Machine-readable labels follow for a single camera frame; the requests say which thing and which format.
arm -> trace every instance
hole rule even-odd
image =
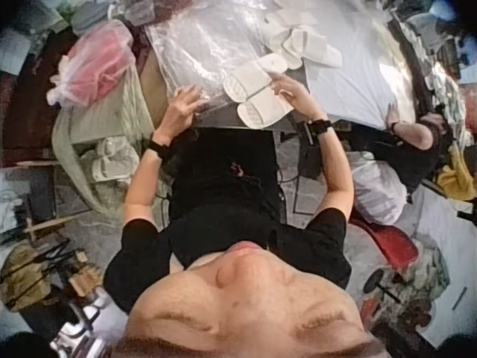
[[[192,125],[194,112],[204,101],[199,100],[200,90],[190,86],[179,89],[169,103],[159,128],[152,140],[159,145],[170,146],[172,140]],[[124,223],[144,219],[153,224],[152,204],[157,190],[157,179],[162,159],[148,149],[134,174],[124,203]]]
[[[421,151],[429,150],[434,144],[432,132],[419,123],[397,123],[394,125],[394,134]]]
[[[273,79],[275,94],[283,95],[298,112],[312,121],[329,120],[327,114],[315,103],[302,84],[285,75],[273,74]],[[325,209],[335,208],[349,219],[353,209],[354,187],[347,156],[333,129],[321,134],[318,139],[328,192],[315,215]]]
[[[434,136],[425,125],[400,122],[399,113],[395,104],[389,104],[386,124],[388,129],[399,138],[421,151],[427,151],[434,145]]]

chair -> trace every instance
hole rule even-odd
[[[370,224],[355,210],[351,215],[350,224],[366,231],[396,270],[407,268],[419,256],[416,245],[397,227]]]

yellow cloth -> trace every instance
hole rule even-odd
[[[474,199],[477,197],[476,181],[467,169],[463,153],[458,146],[453,145],[450,154],[454,169],[445,166],[437,179],[437,184],[449,198],[461,201]]]

finger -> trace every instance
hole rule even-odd
[[[183,97],[184,103],[192,104],[200,98],[202,89],[197,86],[193,86]]]
[[[284,99],[287,100],[289,104],[292,104],[293,101],[295,100],[295,97],[288,92],[282,92],[281,95],[283,96]]]
[[[175,92],[174,92],[174,97],[177,97],[178,95],[180,95],[183,90],[184,90],[183,87],[178,87],[178,88],[176,88],[176,90],[175,90]]]
[[[205,107],[209,103],[208,99],[201,99],[195,102],[192,102],[187,109],[190,110],[191,112],[198,112],[200,109]]]
[[[288,84],[298,84],[296,80],[293,78],[284,75],[283,73],[276,73],[276,72],[269,72],[268,75],[270,75],[271,79],[273,82],[286,82]]]
[[[186,86],[186,87],[181,87],[181,91],[179,95],[177,96],[178,99],[184,99],[184,97],[187,96],[187,94],[194,88],[194,85],[192,84],[191,86]]]
[[[275,91],[275,95],[279,95],[280,92],[286,91],[293,95],[294,91],[296,90],[296,86],[294,84],[290,84],[284,81],[278,81],[272,84],[272,88]]]

